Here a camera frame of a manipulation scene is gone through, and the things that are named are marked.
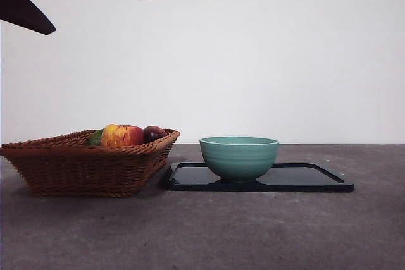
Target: ceramic bowl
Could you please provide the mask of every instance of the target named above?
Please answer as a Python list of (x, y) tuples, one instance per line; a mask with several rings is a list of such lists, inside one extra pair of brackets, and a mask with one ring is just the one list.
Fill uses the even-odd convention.
[(277, 156), (278, 141), (270, 138), (222, 136), (200, 139), (208, 168), (230, 182), (250, 182), (264, 175)]

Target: plum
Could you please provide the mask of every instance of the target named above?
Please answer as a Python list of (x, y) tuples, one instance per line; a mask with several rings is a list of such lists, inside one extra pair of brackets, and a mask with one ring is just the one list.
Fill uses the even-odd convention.
[(158, 138), (162, 138), (167, 135), (164, 129), (158, 126), (147, 126), (144, 129), (144, 141), (145, 143), (152, 142)]

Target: white wall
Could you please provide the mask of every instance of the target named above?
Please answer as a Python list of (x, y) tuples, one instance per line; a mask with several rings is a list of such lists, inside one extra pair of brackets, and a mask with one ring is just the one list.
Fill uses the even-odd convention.
[(2, 142), (108, 123), (178, 142), (405, 144), (405, 0), (33, 0), (2, 21)]

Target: serving tray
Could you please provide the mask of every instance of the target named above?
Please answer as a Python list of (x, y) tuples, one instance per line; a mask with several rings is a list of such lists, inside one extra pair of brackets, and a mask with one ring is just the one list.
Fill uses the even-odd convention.
[(311, 163), (275, 163), (263, 176), (249, 183), (221, 180), (205, 163), (173, 163), (161, 186), (172, 191), (238, 192), (351, 192), (354, 183), (343, 174)]

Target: red apple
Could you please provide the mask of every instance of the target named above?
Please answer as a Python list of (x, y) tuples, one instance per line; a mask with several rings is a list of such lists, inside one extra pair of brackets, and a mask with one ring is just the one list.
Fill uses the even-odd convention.
[(144, 133), (138, 126), (109, 124), (101, 135), (102, 147), (124, 147), (144, 143)]
[(152, 142), (158, 138), (162, 138), (167, 135), (167, 132), (164, 131), (164, 129), (158, 127), (158, 126), (147, 126), (144, 129), (144, 141), (145, 143), (147, 142)]

